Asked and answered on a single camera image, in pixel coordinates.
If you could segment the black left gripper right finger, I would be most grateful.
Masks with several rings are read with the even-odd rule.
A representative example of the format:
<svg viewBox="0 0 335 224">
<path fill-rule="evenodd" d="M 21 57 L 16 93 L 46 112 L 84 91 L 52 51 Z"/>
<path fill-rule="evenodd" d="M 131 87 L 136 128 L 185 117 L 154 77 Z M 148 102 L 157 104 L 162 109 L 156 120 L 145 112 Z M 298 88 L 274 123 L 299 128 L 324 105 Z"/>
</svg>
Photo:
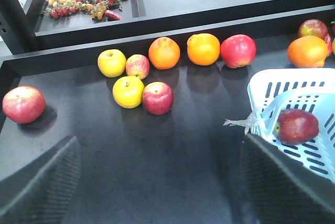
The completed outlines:
<svg viewBox="0 0 335 224">
<path fill-rule="evenodd" d="M 260 223 L 334 223 L 334 183 L 263 138 L 244 136 L 240 174 Z"/>
</svg>

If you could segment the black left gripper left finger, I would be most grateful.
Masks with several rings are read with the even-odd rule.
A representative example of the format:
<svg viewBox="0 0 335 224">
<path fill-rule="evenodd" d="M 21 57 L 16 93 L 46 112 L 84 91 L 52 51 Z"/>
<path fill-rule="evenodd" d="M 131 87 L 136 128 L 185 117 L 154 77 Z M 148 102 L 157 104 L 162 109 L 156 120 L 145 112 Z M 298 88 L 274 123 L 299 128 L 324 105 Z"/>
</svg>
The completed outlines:
<svg viewBox="0 0 335 224">
<path fill-rule="evenodd" d="M 1 223 L 61 223 L 81 175 L 81 147 L 67 136 L 1 180 Z"/>
</svg>

